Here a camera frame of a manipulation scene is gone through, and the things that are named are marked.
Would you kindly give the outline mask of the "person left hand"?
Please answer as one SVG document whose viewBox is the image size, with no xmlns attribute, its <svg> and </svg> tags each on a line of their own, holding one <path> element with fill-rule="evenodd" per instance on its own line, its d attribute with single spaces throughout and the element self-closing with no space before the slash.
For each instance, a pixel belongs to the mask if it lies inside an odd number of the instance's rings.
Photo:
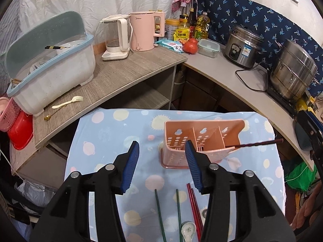
<svg viewBox="0 0 323 242">
<path fill-rule="evenodd" d="M 296 230 L 303 226 L 305 219 L 310 215 L 313 210 L 316 197 L 320 193 L 322 189 L 321 185 L 317 185 L 316 188 L 313 190 L 309 198 L 304 202 L 303 206 L 301 207 L 300 211 L 296 213 L 292 223 L 291 228 L 292 230 Z"/>
</svg>

